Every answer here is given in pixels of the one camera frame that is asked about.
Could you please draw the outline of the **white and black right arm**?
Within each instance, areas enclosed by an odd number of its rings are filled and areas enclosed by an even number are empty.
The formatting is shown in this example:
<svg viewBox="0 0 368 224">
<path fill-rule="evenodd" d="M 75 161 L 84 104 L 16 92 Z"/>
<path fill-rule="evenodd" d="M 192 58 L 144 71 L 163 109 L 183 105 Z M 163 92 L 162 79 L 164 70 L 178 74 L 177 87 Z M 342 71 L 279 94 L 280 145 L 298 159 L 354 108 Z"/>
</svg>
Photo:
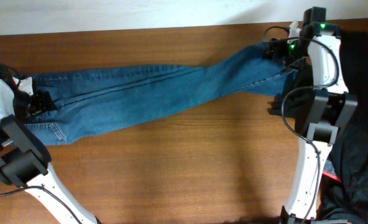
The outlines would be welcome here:
<svg viewBox="0 0 368 224">
<path fill-rule="evenodd" d="M 309 90 L 294 127 L 299 153 L 289 198 L 282 207 L 280 223 L 316 223 L 316 199 L 328 156 L 351 119 L 357 98 L 349 94 L 341 71 L 339 26 L 326 21 L 326 9 L 311 7 L 304 12 L 303 25 L 294 21 L 287 27 L 286 39 L 267 42 L 265 58 L 278 60 L 288 68 L 300 70 L 311 61 L 310 86 L 291 87 L 280 106 L 281 117 L 289 97 Z"/>
</svg>

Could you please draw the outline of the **blue denim jeans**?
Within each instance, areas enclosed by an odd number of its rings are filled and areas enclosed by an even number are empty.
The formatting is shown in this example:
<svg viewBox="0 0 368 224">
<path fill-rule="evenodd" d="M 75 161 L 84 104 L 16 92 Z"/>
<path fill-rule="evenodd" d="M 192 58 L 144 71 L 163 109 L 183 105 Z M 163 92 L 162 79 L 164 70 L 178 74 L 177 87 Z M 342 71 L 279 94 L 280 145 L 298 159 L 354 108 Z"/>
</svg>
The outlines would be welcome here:
<svg viewBox="0 0 368 224">
<path fill-rule="evenodd" d="M 25 121 L 46 146 L 164 118 L 240 91 L 277 96 L 295 78 L 248 46 L 207 67 L 142 65 L 34 75 L 54 109 Z"/>
</svg>

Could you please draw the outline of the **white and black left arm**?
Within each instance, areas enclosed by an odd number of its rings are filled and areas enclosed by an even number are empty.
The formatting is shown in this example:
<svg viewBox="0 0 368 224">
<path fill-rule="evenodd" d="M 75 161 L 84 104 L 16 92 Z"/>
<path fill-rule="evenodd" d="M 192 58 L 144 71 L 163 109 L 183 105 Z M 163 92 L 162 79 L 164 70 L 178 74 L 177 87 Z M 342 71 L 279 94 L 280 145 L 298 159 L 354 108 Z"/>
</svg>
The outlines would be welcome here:
<svg viewBox="0 0 368 224">
<path fill-rule="evenodd" d="M 33 196 L 59 223 L 99 223 L 63 185 L 49 151 L 23 124 L 54 107 L 35 80 L 0 63 L 0 181 L 16 186 L 11 194 Z"/>
</svg>

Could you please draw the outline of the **black garment pile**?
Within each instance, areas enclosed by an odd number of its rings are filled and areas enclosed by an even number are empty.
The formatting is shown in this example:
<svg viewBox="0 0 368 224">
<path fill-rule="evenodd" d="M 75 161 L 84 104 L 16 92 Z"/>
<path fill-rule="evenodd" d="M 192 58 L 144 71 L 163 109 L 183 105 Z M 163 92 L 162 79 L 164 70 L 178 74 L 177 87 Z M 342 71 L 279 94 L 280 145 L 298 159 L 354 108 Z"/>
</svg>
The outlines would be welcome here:
<svg viewBox="0 0 368 224">
<path fill-rule="evenodd" d="M 340 30 L 340 34 L 341 71 L 357 107 L 324 165 L 316 223 L 368 223 L 368 33 Z M 297 76 L 282 96 L 295 85 L 311 83 L 310 70 Z M 285 104 L 287 118 L 296 120 L 310 95 L 309 90 L 302 90 L 290 96 Z"/>
</svg>

